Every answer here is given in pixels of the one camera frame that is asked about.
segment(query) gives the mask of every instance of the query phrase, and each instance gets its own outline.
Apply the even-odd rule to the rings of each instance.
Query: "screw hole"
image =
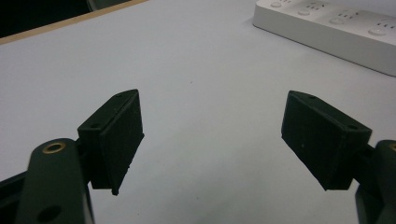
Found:
[[[53,205],[45,208],[38,214],[37,221],[41,223],[50,222],[61,214],[62,209],[58,205]]]
[[[52,153],[56,153],[61,151],[62,149],[64,149],[66,147],[66,144],[63,142],[56,142],[56,143],[52,143],[47,145],[46,147],[44,147],[43,149],[43,153],[44,154],[52,154]]]
[[[356,127],[355,125],[352,125],[352,124],[349,124],[347,127],[350,129],[353,129],[353,130],[358,130],[358,127]]]

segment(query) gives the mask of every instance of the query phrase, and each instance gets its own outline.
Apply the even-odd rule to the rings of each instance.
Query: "brass insert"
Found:
[[[66,147],[66,144],[64,142],[55,142],[47,145],[43,149],[44,154],[52,154],[52,153],[57,153],[59,151],[62,151]]]
[[[390,144],[389,147],[390,147],[393,151],[396,151],[396,143]]]

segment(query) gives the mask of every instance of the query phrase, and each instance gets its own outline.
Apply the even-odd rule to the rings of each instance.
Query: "white table surface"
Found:
[[[0,46],[0,179],[113,94],[139,89],[144,138],[96,223],[358,223],[281,139],[289,90],[395,139],[396,78],[251,24],[255,0],[150,0]]]

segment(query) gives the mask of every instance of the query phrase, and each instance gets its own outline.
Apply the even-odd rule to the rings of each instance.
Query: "black mechanical arm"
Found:
[[[282,138],[320,185],[348,189],[355,178],[360,223],[396,223],[396,141],[372,148],[371,132],[316,96],[289,92]],[[78,135],[37,147],[27,172],[0,182],[0,223],[94,223],[87,184],[117,195],[144,137],[138,91],[110,98]]]
[[[368,145],[372,131],[318,97],[290,91],[282,138],[325,189],[360,186],[360,224],[396,223],[396,141]]]
[[[0,182],[0,223],[94,223],[88,183],[117,195],[144,137],[139,92],[111,97],[78,136],[42,144],[26,172]]]

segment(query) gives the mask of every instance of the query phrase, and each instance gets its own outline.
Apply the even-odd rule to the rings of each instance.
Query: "socket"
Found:
[[[253,25],[396,77],[396,18],[317,0],[260,0]]]

